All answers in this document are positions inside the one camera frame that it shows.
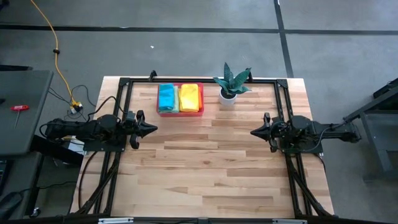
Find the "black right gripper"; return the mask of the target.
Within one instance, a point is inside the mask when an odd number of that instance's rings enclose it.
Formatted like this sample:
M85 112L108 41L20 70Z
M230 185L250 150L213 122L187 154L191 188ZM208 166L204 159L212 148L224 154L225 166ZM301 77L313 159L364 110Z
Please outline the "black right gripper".
M267 142L270 144L271 152L276 152L278 149L277 140L275 139L274 130L278 127L278 125L281 122L282 121L279 117L271 118L271 116L268 112L264 113L264 123L269 125ZM264 139L264 133L261 132L263 130L264 130L264 124L261 127L256 128L253 131L251 131L250 134L255 137L258 137L260 139Z

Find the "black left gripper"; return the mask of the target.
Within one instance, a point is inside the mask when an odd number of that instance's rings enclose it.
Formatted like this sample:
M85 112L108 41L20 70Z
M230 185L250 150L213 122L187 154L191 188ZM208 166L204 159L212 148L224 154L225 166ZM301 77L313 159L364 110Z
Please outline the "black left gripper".
M142 110L138 110L137 113L128 111L123 122L123 127L126 131L126 134L130 135L129 143L133 149L139 148L138 137L141 137L141 122L143 119L144 112ZM157 130L157 126L149 124L145 121L143 122L143 127L145 127L143 130L143 137Z

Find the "teal microfiber towel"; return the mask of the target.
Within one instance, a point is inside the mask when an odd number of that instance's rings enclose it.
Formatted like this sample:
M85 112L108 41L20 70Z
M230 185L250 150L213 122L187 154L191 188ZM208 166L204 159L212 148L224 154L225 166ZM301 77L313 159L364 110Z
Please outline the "teal microfiber towel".
M171 83L159 85L159 105L161 111L172 110L174 108L174 85Z

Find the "green microfiber towel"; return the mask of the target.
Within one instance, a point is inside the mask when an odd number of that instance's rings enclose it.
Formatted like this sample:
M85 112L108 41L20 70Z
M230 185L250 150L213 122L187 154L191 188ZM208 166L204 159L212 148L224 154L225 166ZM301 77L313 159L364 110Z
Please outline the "green microfiber towel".
M178 113L179 112L179 98L178 98L178 86L174 86L174 108L172 110L161 111L159 113Z

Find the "yellow microfiber towel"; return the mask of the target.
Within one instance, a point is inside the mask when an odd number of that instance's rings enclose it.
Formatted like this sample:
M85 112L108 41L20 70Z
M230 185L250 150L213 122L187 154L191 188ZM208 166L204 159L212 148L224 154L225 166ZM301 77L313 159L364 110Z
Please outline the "yellow microfiber towel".
M199 111L199 88L197 84L182 84L179 89L179 107L181 112Z

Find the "pink plastic bin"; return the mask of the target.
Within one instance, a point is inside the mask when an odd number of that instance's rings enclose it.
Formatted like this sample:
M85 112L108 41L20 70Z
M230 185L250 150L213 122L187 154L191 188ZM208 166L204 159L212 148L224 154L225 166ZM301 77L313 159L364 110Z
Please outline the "pink plastic bin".
M158 115L159 116L161 116L161 117L187 117L187 116L202 116L202 114L204 113L204 108L205 108L205 106L204 106L204 93L203 93L203 90L204 90L204 86L203 86L203 84L202 83L171 83L171 84L173 84L174 86L178 86L178 92L179 92L179 89L180 89L180 87L181 87L181 85L182 84L197 84L198 86L200 86L201 87L201 93L202 93L202 100L203 100L203 108L202 108L202 110L199 110L198 112L196 112L196 113L192 113L192 112L181 112L180 111L180 107L179 107L179 112L178 113L159 113L158 112L158 105L159 105L159 86L158 86L158 97L157 97L157 105L156 105L156 109L157 109L157 113L158 113Z

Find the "white plant pot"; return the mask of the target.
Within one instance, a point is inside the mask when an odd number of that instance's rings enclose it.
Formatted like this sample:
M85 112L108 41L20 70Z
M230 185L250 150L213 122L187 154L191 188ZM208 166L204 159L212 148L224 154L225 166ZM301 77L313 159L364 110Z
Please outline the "white plant pot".
M236 101L236 94L228 94L224 89L220 88L219 102L224 106L233 106Z

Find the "green snake plant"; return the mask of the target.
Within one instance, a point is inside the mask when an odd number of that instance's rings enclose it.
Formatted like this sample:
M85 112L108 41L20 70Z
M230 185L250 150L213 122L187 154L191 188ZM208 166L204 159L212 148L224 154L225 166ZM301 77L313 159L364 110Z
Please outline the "green snake plant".
M250 89L244 86L244 82L249 78L251 73L251 68L247 68L238 75L234 76L229 65L225 62L224 63L224 72L223 72L223 79L219 77L213 77L215 83L219 84L221 89L227 95L240 95Z

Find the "white power box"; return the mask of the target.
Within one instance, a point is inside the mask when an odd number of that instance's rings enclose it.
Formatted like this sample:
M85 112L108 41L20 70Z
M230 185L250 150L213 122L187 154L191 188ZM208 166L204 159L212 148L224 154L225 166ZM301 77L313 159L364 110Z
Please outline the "white power box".
M79 153L81 155L86 155L86 151L83 150L85 143L76 138L76 136L67 136L62 139L64 142L68 143L68 149Z

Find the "grey metal cart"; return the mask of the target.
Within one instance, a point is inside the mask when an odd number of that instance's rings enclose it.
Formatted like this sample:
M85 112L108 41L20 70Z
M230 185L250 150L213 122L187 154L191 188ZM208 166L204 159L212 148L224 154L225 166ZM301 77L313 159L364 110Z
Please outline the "grey metal cart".
M398 78L373 93L373 100L343 118L360 119L371 148L377 155L380 171L363 180L398 180L398 167L389 156L398 153Z

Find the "grey side table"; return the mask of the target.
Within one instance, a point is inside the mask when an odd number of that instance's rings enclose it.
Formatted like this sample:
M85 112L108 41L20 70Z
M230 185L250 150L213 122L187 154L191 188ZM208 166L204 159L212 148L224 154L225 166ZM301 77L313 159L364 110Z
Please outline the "grey side table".
M30 151L37 124L52 82L53 72L29 70L0 72L0 157L16 156ZM15 105L28 105L22 111L17 127Z

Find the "black aluminium table frame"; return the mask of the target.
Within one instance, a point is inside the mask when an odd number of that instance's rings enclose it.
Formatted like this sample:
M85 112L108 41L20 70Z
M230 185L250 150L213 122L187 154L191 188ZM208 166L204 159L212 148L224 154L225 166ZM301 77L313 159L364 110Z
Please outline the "black aluminium table frame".
M159 116L161 83L202 83L203 114ZM106 98L116 95L126 109L144 110L158 129L138 150L125 146L118 172L93 211L132 218L134 224L217 224L274 223L293 219L296 205L306 210L301 190L290 189L285 156L251 135L264 112L310 116L305 84L298 78L255 78L248 87L227 107L210 77L104 77L102 113L113 112Z

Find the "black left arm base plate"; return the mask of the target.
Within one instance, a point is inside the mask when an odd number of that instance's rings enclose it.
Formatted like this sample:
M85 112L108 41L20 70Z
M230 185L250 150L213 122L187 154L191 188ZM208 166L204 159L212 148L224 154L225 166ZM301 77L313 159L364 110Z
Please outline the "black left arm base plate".
M83 140L84 151L97 152L122 152L126 145L125 134L120 133L101 133Z

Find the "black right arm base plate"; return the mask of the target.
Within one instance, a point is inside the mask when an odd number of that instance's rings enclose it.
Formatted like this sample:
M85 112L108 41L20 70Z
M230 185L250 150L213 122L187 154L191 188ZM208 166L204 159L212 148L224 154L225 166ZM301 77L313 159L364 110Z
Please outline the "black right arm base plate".
M310 133L308 131L296 131L285 134L280 141L280 150L284 153L311 153L321 143L325 130L320 133Z

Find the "silver metal bracket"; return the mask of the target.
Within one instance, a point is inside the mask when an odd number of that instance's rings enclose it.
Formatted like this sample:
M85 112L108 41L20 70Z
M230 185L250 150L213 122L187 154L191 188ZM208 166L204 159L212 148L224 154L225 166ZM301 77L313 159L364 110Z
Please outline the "silver metal bracket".
M272 219L272 224L308 224L308 222L298 219Z
M100 218L98 224L133 224L134 219L132 217L122 218Z

